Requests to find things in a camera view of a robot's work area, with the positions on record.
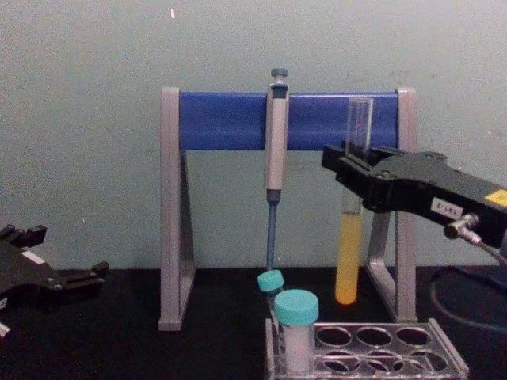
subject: wall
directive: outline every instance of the wall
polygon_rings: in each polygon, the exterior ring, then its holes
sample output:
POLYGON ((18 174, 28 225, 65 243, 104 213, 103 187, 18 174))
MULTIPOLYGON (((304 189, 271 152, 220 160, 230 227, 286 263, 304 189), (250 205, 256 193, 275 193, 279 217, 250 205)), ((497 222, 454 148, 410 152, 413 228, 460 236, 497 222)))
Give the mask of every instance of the wall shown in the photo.
MULTIPOLYGON (((265 91, 272 67, 292 92, 416 87, 420 148, 506 185, 505 14, 436 0, 4 3, 0 223, 46 224, 35 252, 57 268, 157 267, 160 88, 265 91)), ((341 189, 319 162, 289 155, 279 264, 336 259, 341 189)), ((262 152, 189 155, 200 267, 264 263, 263 165, 262 152)), ((492 262, 418 229, 420 264, 492 262)))

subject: pipette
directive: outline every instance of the pipette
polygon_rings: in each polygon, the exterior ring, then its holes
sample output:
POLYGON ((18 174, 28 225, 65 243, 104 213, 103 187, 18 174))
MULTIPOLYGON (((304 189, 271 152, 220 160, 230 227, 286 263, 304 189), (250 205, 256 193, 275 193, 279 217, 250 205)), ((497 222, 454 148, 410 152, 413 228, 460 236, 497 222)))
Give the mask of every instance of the pipette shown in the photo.
MULTIPOLYGON (((366 150, 370 144, 373 99, 353 97, 349 99, 345 154, 353 154, 351 146, 366 150)), ((359 253, 362 238, 361 198, 343 189, 341 222, 338 233, 338 259, 334 296, 342 305, 356 301, 359 253)))
POLYGON ((274 83, 269 86, 266 101, 266 166, 265 187, 269 205, 266 267, 273 269, 275 260, 276 206, 285 178, 287 150, 288 85, 284 83, 287 70, 272 69, 274 83))

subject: test tube rack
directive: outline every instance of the test tube rack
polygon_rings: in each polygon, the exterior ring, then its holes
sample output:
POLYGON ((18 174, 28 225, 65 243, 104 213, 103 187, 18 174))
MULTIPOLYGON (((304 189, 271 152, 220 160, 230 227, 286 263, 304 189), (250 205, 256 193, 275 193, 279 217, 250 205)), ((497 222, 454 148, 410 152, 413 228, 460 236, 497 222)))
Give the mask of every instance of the test tube rack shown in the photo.
POLYGON ((284 369, 266 320, 265 380, 464 380, 469 369, 434 319, 429 323, 315 323, 314 368, 284 369))
MULTIPOLYGON (((345 140, 350 97, 374 100, 371 146, 417 149, 417 94, 291 93, 288 150, 323 150, 345 140)), ((195 275, 187 150, 264 150, 266 93, 197 93, 163 88, 160 123, 162 331, 180 330, 195 275)), ((390 215, 376 215, 367 269, 395 321, 416 321, 415 219, 395 213, 396 275, 384 263, 390 215)))

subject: pipette stand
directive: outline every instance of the pipette stand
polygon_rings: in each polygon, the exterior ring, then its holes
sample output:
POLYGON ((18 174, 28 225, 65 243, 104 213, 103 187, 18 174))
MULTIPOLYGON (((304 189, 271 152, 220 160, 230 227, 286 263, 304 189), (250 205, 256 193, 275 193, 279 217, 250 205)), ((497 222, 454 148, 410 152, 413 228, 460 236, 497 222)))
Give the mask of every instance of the pipette stand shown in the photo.
MULTIPOLYGON (((416 150, 417 95, 395 93, 293 93, 289 97, 288 150, 322 150, 345 138, 350 97, 373 97, 371 146, 416 150)), ((264 150, 266 93, 185 93, 164 88, 161 95, 161 280, 162 331, 181 330, 195 275, 186 150, 264 150)), ((384 263, 389 214, 375 215, 367 268, 397 322, 416 321, 415 219, 398 213, 396 276, 384 263)))

